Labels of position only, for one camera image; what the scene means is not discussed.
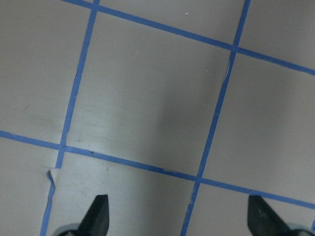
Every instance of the floor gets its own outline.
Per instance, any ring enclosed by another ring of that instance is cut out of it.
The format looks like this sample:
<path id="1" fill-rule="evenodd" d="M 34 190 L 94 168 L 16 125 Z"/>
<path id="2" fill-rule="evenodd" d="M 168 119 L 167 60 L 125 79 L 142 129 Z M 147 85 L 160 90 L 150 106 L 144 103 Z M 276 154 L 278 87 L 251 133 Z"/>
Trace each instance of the floor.
<path id="1" fill-rule="evenodd" d="M 0 235 L 314 230 L 315 2 L 0 2 Z"/>

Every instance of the floor tile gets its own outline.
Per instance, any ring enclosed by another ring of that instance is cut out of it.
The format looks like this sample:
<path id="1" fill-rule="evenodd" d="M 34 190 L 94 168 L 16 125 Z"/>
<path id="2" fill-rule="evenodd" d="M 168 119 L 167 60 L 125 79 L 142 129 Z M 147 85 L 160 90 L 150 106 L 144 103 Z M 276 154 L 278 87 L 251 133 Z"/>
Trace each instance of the floor tile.
<path id="1" fill-rule="evenodd" d="M 94 197 L 108 194 L 108 236 L 160 236 L 179 235 L 193 182 L 67 153 L 55 185 L 47 235 L 80 223 Z"/>
<path id="2" fill-rule="evenodd" d="M 265 199 L 290 227 L 309 229 L 315 210 Z M 187 236 L 251 236 L 247 227 L 248 195 L 200 185 Z"/>
<path id="3" fill-rule="evenodd" d="M 238 55 L 204 177 L 314 203 L 315 80 Z"/>
<path id="4" fill-rule="evenodd" d="M 59 143 L 89 10 L 62 1 L 0 3 L 0 129 Z"/>
<path id="5" fill-rule="evenodd" d="M 101 0 L 100 4 L 232 44 L 244 1 Z"/>
<path id="6" fill-rule="evenodd" d="M 195 174 L 228 56 L 98 14 L 67 144 Z"/>
<path id="7" fill-rule="evenodd" d="M 57 151 L 0 138 L 0 235 L 39 235 Z"/>
<path id="8" fill-rule="evenodd" d="M 315 2 L 253 0 L 240 46 L 315 69 Z"/>

